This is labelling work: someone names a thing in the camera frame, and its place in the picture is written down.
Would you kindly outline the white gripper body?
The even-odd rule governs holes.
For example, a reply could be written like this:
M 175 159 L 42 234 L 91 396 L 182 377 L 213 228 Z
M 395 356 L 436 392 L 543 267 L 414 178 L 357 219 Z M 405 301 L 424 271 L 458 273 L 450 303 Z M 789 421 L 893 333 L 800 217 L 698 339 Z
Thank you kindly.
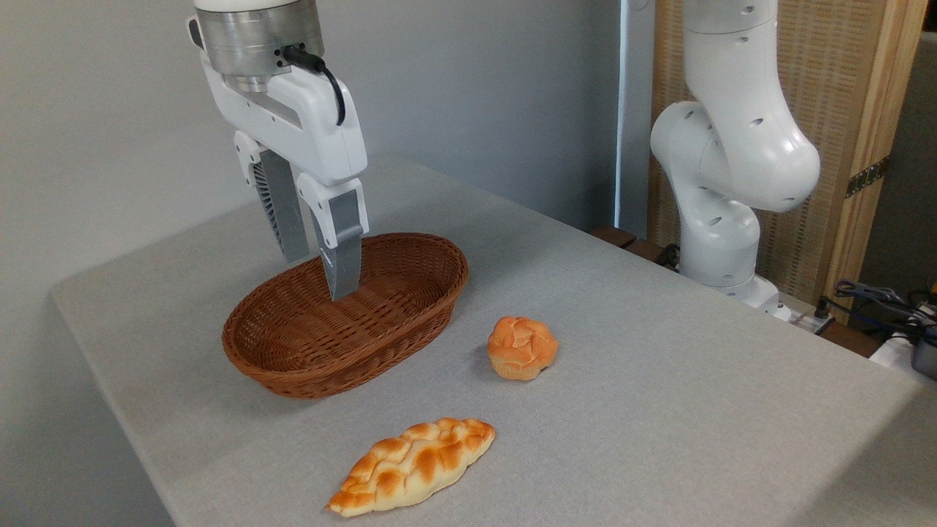
M 201 57 L 215 103 L 235 129 L 311 174 L 325 186 L 358 176 L 367 156 L 354 101 L 341 86 L 346 117 L 337 124 L 335 90 L 324 76 L 292 67 L 267 81 L 264 93 L 232 89 Z

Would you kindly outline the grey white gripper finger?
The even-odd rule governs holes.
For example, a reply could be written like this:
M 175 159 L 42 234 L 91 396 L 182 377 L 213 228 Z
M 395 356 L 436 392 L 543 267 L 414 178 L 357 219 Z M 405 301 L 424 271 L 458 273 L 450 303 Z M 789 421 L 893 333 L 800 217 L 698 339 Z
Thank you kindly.
M 360 285 L 362 237 L 370 231 L 362 183 L 355 177 L 328 187 L 301 174 L 296 186 L 313 214 L 330 296 L 341 300 Z
M 234 134 L 234 144 L 245 182 L 257 190 L 284 259 L 305 259 L 309 246 L 290 163 L 243 131 Z

